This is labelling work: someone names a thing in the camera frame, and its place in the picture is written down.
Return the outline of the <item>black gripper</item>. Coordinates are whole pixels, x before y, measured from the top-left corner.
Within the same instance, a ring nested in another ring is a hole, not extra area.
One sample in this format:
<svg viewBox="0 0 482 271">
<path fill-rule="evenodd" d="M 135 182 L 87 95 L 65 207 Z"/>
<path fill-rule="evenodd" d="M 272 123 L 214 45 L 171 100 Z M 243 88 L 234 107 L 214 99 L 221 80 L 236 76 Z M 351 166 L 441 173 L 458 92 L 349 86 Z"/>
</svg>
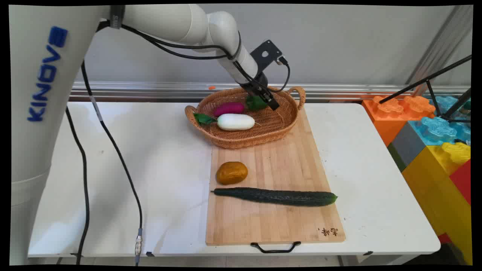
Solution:
<svg viewBox="0 0 482 271">
<path fill-rule="evenodd" d="M 249 96 L 259 96 L 272 110 L 279 108 L 279 103 L 267 87 L 267 77 L 264 73 L 259 73 L 252 81 L 241 84 L 241 88 L 243 88 Z"/>
</svg>

